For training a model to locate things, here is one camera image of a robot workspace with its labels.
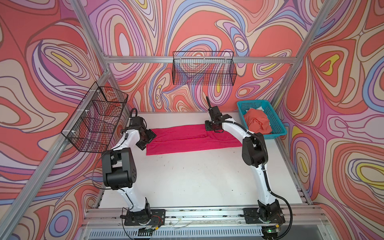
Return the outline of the magenta t shirt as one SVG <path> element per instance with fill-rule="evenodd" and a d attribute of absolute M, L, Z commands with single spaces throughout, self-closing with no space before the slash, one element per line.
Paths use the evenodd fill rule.
<path fill-rule="evenodd" d="M 147 155 L 164 155 L 241 147 L 239 140 L 228 132 L 207 131 L 204 125 L 186 125 L 153 129 L 157 135 L 147 145 Z"/>

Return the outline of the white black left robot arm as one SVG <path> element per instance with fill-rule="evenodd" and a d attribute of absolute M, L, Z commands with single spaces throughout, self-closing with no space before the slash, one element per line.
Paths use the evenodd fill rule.
<path fill-rule="evenodd" d="M 133 108 L 122 138 L 111 150 L 102 153 L 103 189 L 118 192 L 126 201 L 128 208 L 123 208 L 122 220 L 129 226 L 146 226 L 152 220 L 147 198 L 134 187 L 138 171 L 132 148 L 137 147 L 143 151 L 156 136 L 147 128 L 147 122 L 138 115 L 138 110 Z"/>

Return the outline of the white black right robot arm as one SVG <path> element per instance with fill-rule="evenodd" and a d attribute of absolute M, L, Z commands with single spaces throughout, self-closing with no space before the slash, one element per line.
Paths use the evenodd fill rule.
<path fill-rule="evenodd" d="M 258 190 L 258 206 L 244 208 L 240 217 L 246 224 L 264 224 L 262 235 L 265 240 L 280 240 L 292 228 L 293 210 L 289 202 L 275 194 L 270 186 L 267 172 L 268 151 L 265 138 L 237 123 L 230 115 L 222 114 L 219 107 L 212 106 L 209 97 L 208 113 L 210 120 L 205 121 L 207 131 L 227 132 L 242 144 L 242 159 L 251 167 Z"/>

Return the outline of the coral red t shirt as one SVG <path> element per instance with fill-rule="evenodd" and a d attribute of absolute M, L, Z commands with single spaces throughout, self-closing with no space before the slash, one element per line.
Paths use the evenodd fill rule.
<path fill-rule="evenodd" d="M 249 109 L 244 115 L 248 129 L 254 133 L 268 135 L 272 132 L 270 120 L 262 110 Z"/>

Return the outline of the teal plastic basket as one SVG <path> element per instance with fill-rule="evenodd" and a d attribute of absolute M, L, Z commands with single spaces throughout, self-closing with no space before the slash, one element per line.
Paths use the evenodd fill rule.
<path fill-rule="evenodd" d="M 238 107 L 239 116 L 240 116 L 242 125 L 246 129 L 248 129 L 248 126 L 244 119 L 244 115 L 249 109 L 257 109 L 260 106 L 264 108 L 264 113 L 267 115 L 268 119 L 270 120 L 270 124 L 272 127 L 272 132 L 268 135 L 264 135 L 265 140 L 273 140 L 278 137 L 285 136 L 287 134 L 286 128 L 284 127 L 282 121 L 280 120 L 279 116 L 275 112 L 270 102 L 266 100 L 249 100 L 249 101 L 237 102 L 237 107 Z"/>

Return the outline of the aluminium horizontal back bar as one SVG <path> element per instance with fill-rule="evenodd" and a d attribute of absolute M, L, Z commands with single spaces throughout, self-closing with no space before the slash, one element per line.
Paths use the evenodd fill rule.
<path fill-rule="evenodd" d="M 215 59 L 233 60 L 235 64 L 260 64 L 260 63 L 276 63 L 276 64 L 294 64 L 297 62 L 297 57 L 175 57 L 175 59 L 197 59 L 201 61 L 210 61 Z M 174 57 L 104 57 L 106 63 L 161 63 L 170 64 Z"/>

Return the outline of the aluminium frame corner post right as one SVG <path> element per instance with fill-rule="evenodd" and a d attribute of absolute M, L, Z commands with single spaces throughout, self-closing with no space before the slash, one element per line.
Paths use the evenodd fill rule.
<path fill-rule="evenodd" d="M 311 43 L 314 41 L 317 33 L 320 31 L 323 23 L 325 22 L 327 16 L 332 10 L 333 6 L 337 1 L 326 0 L 323 2 L 318 15 L 315 17 L 313 24 L 311 25 L 306 37 L 304 38 L 299 51 L 296 55 L 296 59 L 293 64 L 288 68 L 287 73 L 285 74 L 282 82 L 278 86 L 276 93 L 272 99 L 271 105 L 276 110 L 279 107 L 279 104 L 283 98 L 284 92 L 289 85 L 290 81 L 293 79 L 295 72 L 298 70 L 302 60 L 304 59 L 304 55 L 309 49 Z"/>

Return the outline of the aluminium frame corner post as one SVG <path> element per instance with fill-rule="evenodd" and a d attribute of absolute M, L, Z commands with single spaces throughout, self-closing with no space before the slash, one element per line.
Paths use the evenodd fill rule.
<path fill-rule="evenodd" d="M 99 61 L 99 65 L 103 70 L 103 74 L 99 77 L 97 81 L 98 85 L 106 86 L 107 84 L 109 84 L 111 87 L 121 90 L 115 76 L 111 71 L 109 64 L 106 62 L 106 56 L 104 55 L 103 49 L 100 46 L 98 38 L 96 37 L 96 34 L 92 28 L 90 19 L 85 11 L 85 7 L 82 5 L 81 1 L 72 0 L 70 1 L 70 3 L 74 9 L 77 18 L 79 19 L 82 28 L 85 31 L 85 37 L 87 38 L 87 41 L 92 47 L 92 50 L 94 51 L 97 60 Z"/>
<path fill-rule="evenodd" d="M 318 15 L 315 17 L 313 24 L 311 25 L 306 37 L 304 38 L 299 51 L 296 55 L 296 59 L 293 64 L 288 68 L 287 73 L 285 74 L 282 82 L 278 86 L 276 93 L 272 99 L 271 105 L 276 110 L 279 107 L 279 104 L 283 98 L 284 92 L 289 85 L 290 81 L 293 79 L 295 72 L 298 70 L 302 60 L 304 59 L 304 55 L 309 49 L 311 43 L 314 41 L 317 33 L 320 31 L 323 23 L 325 22 L 327 16 L 332 10 L 333 6 L 337 1 L 326 0 L 323 2 Z"/>

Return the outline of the aluminium frame corner post left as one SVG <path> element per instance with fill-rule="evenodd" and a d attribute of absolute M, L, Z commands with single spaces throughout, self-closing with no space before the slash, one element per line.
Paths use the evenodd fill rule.
<path fill-rule="evenodd" d="M 87 38 L 87 41 L 92 47 L 92 50 L 94 51 L 97 60 L 99 61 L 99 65 L 103 70 L 103 74 L 99 77 L 97 81 L 98 85 L 106 86 L 107 84 L 109 84 L 111 87 L 121 90 L 115 76 L 111 71 L 109 64 L 106 62 L 106 56 L 104 55 L 103 49 L 100 46 L 98 38 L 96 37 L 96 34 L 92 28 L 90 19 L 85 11 L 85 7 L 82 5 L 81 1 L 72 0 L 70 1 L 70 3 L 74 9 L 77 18 L 79 19 L 82 28 L 85 31 L 85 37 Z"/>

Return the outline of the aluminium left wall bar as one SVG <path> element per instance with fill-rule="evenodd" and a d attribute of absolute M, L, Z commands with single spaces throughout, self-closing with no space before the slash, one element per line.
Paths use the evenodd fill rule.
<path fill-rule="evenodd" d="M 42 185 L 60 161 L 65 173 L 87 166 L 61 134 L 76 109 L 50 100 L 20 65 L 1 70 L 1 105 L 1 239 L 42 239 L 49 229 L 73 238 L 85 208 L 76 182 L 59 173 L 47 191 Z"/>

